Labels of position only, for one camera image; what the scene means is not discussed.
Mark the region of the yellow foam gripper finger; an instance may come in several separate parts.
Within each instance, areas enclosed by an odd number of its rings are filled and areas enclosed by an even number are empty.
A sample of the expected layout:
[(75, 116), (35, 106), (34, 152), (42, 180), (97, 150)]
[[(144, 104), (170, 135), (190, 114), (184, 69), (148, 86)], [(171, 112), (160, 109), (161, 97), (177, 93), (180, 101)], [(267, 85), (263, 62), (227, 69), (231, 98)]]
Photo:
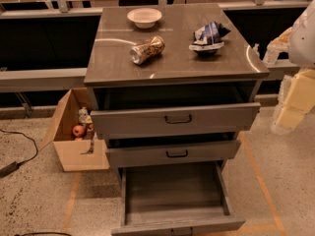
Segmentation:
[(290, 34), (291, 28), (288, 28), (268, 44), (265, 56), (263, 58), (263, 62), (265, 64), (275, 65), (279, 55), (282, 52), (288, 52), (288, 40)]
[(277, 135), (292, 132), (315, 107), (315, 70), (301, 69), (293, 77), (285, 75), (271, 130)]

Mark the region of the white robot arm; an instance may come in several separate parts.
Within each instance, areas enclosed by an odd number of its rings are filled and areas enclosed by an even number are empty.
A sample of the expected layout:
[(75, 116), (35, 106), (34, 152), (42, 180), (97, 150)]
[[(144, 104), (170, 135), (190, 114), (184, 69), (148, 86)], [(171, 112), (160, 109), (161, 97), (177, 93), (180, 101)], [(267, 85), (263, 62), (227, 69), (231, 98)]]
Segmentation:
[(285, 76), (281, 83), (271, 126), (278, 135), (292, 132), (315, 107), (315, 1), (268, 44), (263, 62), (275, 65), (281, 52), (300, 70), (293, 77)]

